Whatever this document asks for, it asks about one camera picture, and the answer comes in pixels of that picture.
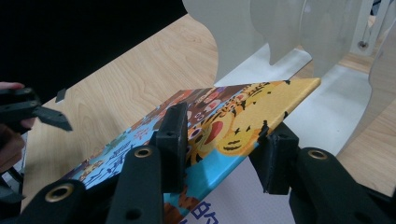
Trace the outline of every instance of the wooden surface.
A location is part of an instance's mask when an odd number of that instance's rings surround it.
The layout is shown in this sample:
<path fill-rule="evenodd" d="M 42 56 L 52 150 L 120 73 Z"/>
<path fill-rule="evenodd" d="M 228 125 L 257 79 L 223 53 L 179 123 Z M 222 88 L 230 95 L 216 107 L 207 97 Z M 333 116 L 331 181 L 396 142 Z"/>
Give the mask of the wooden surface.
<path fill-rule="evenodd" d="M 217 55 L 212 35 L 187 15 L 67 90 L 63 102 L 46 103 L 63 111 L 74 131 L 66 133 L 37 122 L 29 132 L 22 206 L 176 91 L 212 86 Z M 372 61 L 349 55 L 341 64 L 368 73 Z M 296 76 L 310 77 L 312 66 Z M 393 104 L 387 112 L 391 119 L 395 108 Z M 375 127 L 379 131 L 373 130 L 372 135 L 382 135 L 381 125 Z M 394 142 L 380 149 L 375 148 L 376 141 L 362 144 L 367 149 L 347 148 L 339 159 L 359 182 L 390 195 L 395 175 L 384 174 L 396 171 Z M 362 172 L 362 166 L 370 172 Z"/>

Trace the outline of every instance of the finger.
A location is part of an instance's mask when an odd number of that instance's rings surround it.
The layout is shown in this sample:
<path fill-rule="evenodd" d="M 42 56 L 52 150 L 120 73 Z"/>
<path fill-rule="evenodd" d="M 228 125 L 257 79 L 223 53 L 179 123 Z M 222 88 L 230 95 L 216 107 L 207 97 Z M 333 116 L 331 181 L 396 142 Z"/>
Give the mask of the finger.
<path fill-rule="evenodd" d="M 24 85 L 19 82 L 0 82 L 0 90 L 12 89 L 18 90 L 24 88 Z"/>
<path fill-rule="evenodd" d="M 24 147 L 24 141 L 20 134 L 12 132 L 7 127 L 0 128 L 0 131 L 2 131 L 0 132 L 0 136 L 3 141 L 3 145 L 0 146 L 0 166 L 2 166 L 18 153 L 21 153 Z"/>
<path fill-rule="evenodd" d="M 22 159 L 22 151 L 19 151 L 15 156 L 10 158 L 8 161 L 0 165 L 0 173 L 7 171 L 9 168 L 14 166 L 15 163 Z"/>
<path fill-rule="evenodd" d="M 35 119 L 23 119 L 21 120 L 21 126 L 23 128 L 31 129 L 35 124 Z"/>

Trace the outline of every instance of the book cover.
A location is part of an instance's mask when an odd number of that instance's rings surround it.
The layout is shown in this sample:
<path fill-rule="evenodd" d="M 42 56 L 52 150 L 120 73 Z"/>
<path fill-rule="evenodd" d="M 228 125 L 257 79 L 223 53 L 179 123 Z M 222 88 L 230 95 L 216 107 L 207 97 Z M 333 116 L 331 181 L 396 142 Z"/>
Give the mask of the book cover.
<path fill-rule="evenodd" d="M 259 136 L 276 128 L 319 83 L 318 78 L 302 78 L 179 91 L 64 178 L 80 180 L 89 189 L 118 174 L 125 154 L 149 142 L 167 108 L 186 102 L 184 189 L 163 195 L 165 223 L 178 223 L 245 159 Z"/>

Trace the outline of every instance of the screw hole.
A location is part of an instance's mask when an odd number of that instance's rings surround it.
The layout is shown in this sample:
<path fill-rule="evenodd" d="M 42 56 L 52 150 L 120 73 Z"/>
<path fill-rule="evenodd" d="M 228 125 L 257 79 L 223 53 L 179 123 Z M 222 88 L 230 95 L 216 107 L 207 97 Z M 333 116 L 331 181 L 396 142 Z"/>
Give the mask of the screw hole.
<path fill-rule="evenodd" d="M 140 148 L 134 153 L 134 155 L 137 158 L 145 158 L 145 157 L 151 155 L 151 153 L 152 153 L 152 151 L 149 148 Z"/>
<path fill-rule="evenodd" d="M 327 155 L 321 151 L 318 151 L 318 150 L 309 150 L 308 155 L 311 156 L 312 158 L 318 159 L 318 160 L 326 160 L 327 159 Z"/>
<path fill-rule="evenodd" d="M 56 203 L 67 198 L 73 192 L 74 186 L 72 184 L 63 184 L 46 194 L 46 201 L 49 203 Z"/>

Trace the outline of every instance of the white plastic panel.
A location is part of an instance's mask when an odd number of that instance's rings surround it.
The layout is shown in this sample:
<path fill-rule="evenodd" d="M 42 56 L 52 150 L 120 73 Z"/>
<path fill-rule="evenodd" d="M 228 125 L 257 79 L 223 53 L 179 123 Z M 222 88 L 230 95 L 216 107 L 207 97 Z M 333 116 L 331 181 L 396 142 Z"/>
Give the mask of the white plastic panel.
<path fill-rule="evenodd" d="M 299 29 L 304 1 L 251 0 L 251 19 L 270 46 L 271 65 L 300 44 Z"/>
<path fill-rule="evenodd" d="M 264 44 L 250 18 L 250 0 L 183 0 L 189 14 L 202 23 L 216 40 L 222 79 Z"/>
<path fill-rule="evenodd" d="M 323 77 L 348 52 L 361 0 L 306 0 L 301 44 L 312 56 L 314 76 Z"/>
<path fill-rule="evenodd" d="M 349 139 L 353 141 L 378 115 L 396 99 L 396 25 L 393 22 L 370 71 L 372 94 L 359 126 Z"/>

